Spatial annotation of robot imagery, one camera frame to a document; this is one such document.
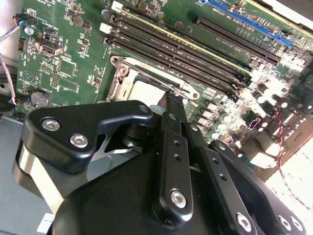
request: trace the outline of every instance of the screw hole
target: screw hole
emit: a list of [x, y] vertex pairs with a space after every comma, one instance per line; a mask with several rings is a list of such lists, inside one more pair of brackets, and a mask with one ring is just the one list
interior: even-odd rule
[[174, 158], [179, 162], [181, 161], [181, 157], [178, 154], [174, 154]]
[[222, 174], [220, 174], [220, 178], [221, 178], [222, 180], [224, 180], [224, 181], [227, 181], [227, 178], [226, 178], [224, 175], [222, 175]]
[[213, 158], [212, 160], [215, 164], [220, 164], [220, 162], [216, 158]]
[[174, 141], [174, 144], [177, 146], [177, 147], [180, 147], [180, 143], [178, 141]]

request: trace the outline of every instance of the ram slot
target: ram slot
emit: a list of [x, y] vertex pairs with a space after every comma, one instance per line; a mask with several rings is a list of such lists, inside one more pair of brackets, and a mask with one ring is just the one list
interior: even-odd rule
[[117, 22], [119, 26], [126, 26], [128, 28], [130, 27], [133, 29], [137, 29], [143, 33], [146, 33], [147, 35], [150, 35], [151, 37], [156, 38], [157, 40], [160, 40], [163, 43], [167, 43], [168, 45], [179, 49], [180, 53], [184, 53], [187, 57], [190, 56], [191, 58], [193, 58], [193, 60], [198, 61], [200, 64], [214, 66], [225, 73], [227, 72], [228, 74], [231, 74], [232, 76], [242, 77], [242, 75], [239, 72], [232, 68], [229, 68], [228, 65], [226, 65], [223, 61], [220, 60], [216, 61], [214, 59], [208, 58], [207, 56], [197, 52], [194, 48], [185, 45], [183, 42], [166, 37], [127, 18], [121, 17], [117, 20]]
[[269, 62], [273, 65], [278, 65], [281, 60], [279, 56], [202, 17], [198, 17], [195, 25], [217, 36], [218, 38], [223, 39], [225, 42], [228, 42], [229, 44], [258, 57], [263, 61]]
[[216, 84], [213, 81], [209, 81], [206, 78], [203, 78], [197, 74], [194, 74], [190, 71], [187, 71], [171, 62], [165, 61], [163, 58], [160, 58], [159, 56], [156, 56], [154, 54], [152, 54], [150, 51], [143, 49], [142, 47], [138, 47], [135, 45], [130, 44], [127, 41], [123, 41], [121, 39], [115, 38], [114, 40], [111, 40], [109, 42], [112, 46], [117, 46], [117, 47], [121, 47], [121, 48], [125, 48], [128, 50], [131, 50], [143, 57], [148, 58], [151, 61], [157, 62], [160, 65], [164, 66], [164, 68], [168, 69], [169, 71], [173, 71], [177, 74], [179, 74], [179, 77], [184, 77], [186, 79], [186, 77], [190, 77], [195, 81], [200, 82], [203, 85], [206, 85], [208, 87], [211, 87], [225, 95], [227, 95], [227, 97], [231, 100], [233, 100], [234, 102], [237, 102], [239, 100], [239, 98], [237, 97], [237, 94], [229, 88], [225, 88], [223, 86], [221, 86], [220, 84]]
[[138, 35], [134, 35], [133, 33], [129, 32], [129, 31], [125, 31], [125, 30], [119, 30], [118, 32], [115, 33], [115, 35], [123, 35], [123, 36], [126, 36], [128, 37], [129, 39], [132, 39], [140, 44], [143, 44], [149, 48], [153, 48], [155, 51], [158, 51], [158, 53], [162, 53], [165, 55], [165, 58], [167, 60], [169, 60], [169, 58], [172, 59], [172, 62], [174, 62], [175, 64], [178, 64], [178, 65], [182, 65], [184, 66], [184, 68], [186, 70], [189, 70], [189, 71], [192, 71], [192, 72], [196, 72], [196, 73], [200, 73], [202, 74], [203, 76], [209, 76], [211, 79], [214, 79], [214, 80], [220, 80], [220, 81], [223, 81], [224, 83], [226, 83], [227, 85], [229, 86], [239, 86], [239, 84], [237, 83], [234, 83], [234, 82], [231, 82], [231, 80], [223, 77], [223, 76], [220, 76], [219, 74], [216, 74], [206, 68], [203, 68], [201, 66], [197, 66], [195, 64], [193, 64], [193, 62], [189, 61], [188, 59], [186, 58], [183, 58], [179, 55], [176, 55], [170, 51], [166, 51], [164, 50], [164, 48], [160, 47], [159, 45], [155, 45], [153, 44], [152, 42], [150, 42], [149, 40], [145, 39], [145, 38], [142, 38]]

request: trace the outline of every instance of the silver screw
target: silver screw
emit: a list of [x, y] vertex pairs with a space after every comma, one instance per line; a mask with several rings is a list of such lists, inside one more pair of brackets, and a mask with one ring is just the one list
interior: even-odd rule
[[187, 205], [185, 196], [177, 190], [171, 192], [171, 199], [172, 202], [179, 208], [185, 208]]
[[220, 147], [221, 150], [225, 150], [226, 149], [225, 146], [223, 144], [221, 144], [221, 143], [218, 143], [217, 145]]
[[33, 30], [33, 28], [30, 27], [30, 26], [27, 26], [27, 27], [24, 29], [24, 32], [25, 32], [27, 35], [29, 35], [29, 36], [31, 36], [31, 35], [33, 35], [33, 34], [35, 33], [35, 31]]
[[194, 131], [197, 131], [197, 130], [198, 130], [197, 126], [194, 125], [194, 124], [191, 124], [190, 127], [191, 127], [191, 129], [193, 129]]
[[237, 213], [237, 221], [244, 230], [246, 230], [247, 232], [252, 231], [252, 226], [249, 220], [243, 214]]
[[124, 66], [120, 67], [118, 70], [122, 76], [125, 76], [128, 73], [128, 69]]
[[294, 225], [299, 231], [303, 231], [303, 227], [302, 227], [302, 225], [299, 223], [298, 220], [296, 220], [293, 216], [290, 216], [290, 219], [291, 219], [293, 225]]
[[147, 113], [147, 112], [148, 112], [148, 108], [147, 108], [146, 106], [144, 106], [144, 105], [139, 105], [139, 109], [140, 109], [141, 111], [143, 111], [144, 113]]
[[85, 148], [88, 145], [88, 140], [81, 134], [74, 134], [69, 139], [70, 143], [78, 148]]
[[170, 118], [173, 119], [174, 121], [176, 120], [176, 117], [174, 114], [169, 114], [168, 116], [170, 116]]
[[290, 223], [282, 216], [278, 216], [280, 223], [288, 230], [291, 231]]
[[61, 124], [54, 119], [46, 119], [42, 122], [42, 126], [44, 129], [48, 131], [57, 131], [61, 128]]

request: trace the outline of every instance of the capacitor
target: capacitor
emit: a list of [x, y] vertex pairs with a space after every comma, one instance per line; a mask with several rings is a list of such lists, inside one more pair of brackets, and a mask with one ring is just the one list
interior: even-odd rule
[[298, 101], [297, 99], [292, 99], [290, 101], [290, 104], [292, 106], [296, 107], [297, 109], [301, 109], [303, 107], [303, 104], [300, 101]]
[[35, 91], [30, 95], [30, 100], [36, 109], [46, 108], [52, 103], [51, 95], [45, 91]]
[[288, 103], [281, 97], [277, 96], [277, 95], [273, 95], [272, 98], [277, 102], [276, 104], [280, 107], [280, 108], [287, 108]]
[[35, 47], [37, 49], [39, 49], [43, 44], [46, 44], [46, 43], [47, 43], [46, 40], [41, 40], [41, 41], [35, 42]]
[[271, 105], [268, 101], [265, 102], [262, 105], [263, 111], [268, 115], [268, 116], [273, 116], [273, 113], [277, 110], [273, 105]]
[[228, 113], [222, 113], [221, 115], [222, 120], [226, 123], [230, 123], [231, 122], [231, 116]]
[[219, 134], [217, 133], [216, 130], [210, 130], [209, 133], [210, 133], [211, 139], [217, 140], [219, 138]]
[[235, 145], [237, 145], [237, 146], [241, 145], [239, 137], [236, 134], [232, 134], [231, 137], [233, 138]]
[[255, 95], [255, 99], [259, 104], [263, 104], [266, 101], [265, 97], [262, 96], [260, 93]]
[[226, 129], [226, 125], [222, 121], [217, 121], [215, 125], [219, 131], [223, 131]]
[[265, 85], [260, 88], [260, 92], [262, 92], [265, 96], [270, 95], [270, 89]]
[[258, 132], [262, 132], [264, 130], [261, 124], [257, 124], [255, 128], [258, 130]]
[[234, 150], [235, 150], [235, 154], [238, 158], [241, 158], [243, 156], [242, 151], [238, 147], [235, 147]]

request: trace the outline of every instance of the metal bracket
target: metal bracket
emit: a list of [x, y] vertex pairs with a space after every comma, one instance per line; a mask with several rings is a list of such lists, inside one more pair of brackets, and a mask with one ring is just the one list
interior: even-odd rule
[[[112, 56], [110, 61], [116, 67], [116, 73], [107, 97], [108, 100], [112, 100], [114, 98], [116, 100], [127, 100], [126, 98], [134, 86], [135, 77], [141, 74], [150, 82], [155, 83], [157, 87], [161, 87], [166, 91], [175, 92], [183, 98], [188, 99], [189, 102], [197, 107], [197, 104], [192, 100], [199, 99], [200, 94], [188, 82], [148, 64], [142, 63], [134, 58]], [[168, 82], [161, 81], [139, 68], [161, 76]]]
[[161, 99], [167, 111], [162, 114], [158, 181], [153, 209], [168, 227], [181, 226], [193, 215], [193, 198], [187, 140], [181, 136], [182, 99], [166, 93]]
[[256, 228], [219, 154], [207, 147], [202, 133], [193, 124], [185, 124], [191, 162], [199, 165], [203, 183], [211, 195], [219, 227], [223, 234], [256, 235]]
[[248, 210], [253, 212], [258, 226], [265, 234], [306, 234], [300, 220], [250, 168], [236, 157], [229, 147], [221, 141], [213, 141], [209, 148], [216, 151], [223, 160], [242, 200], [249, 205]]

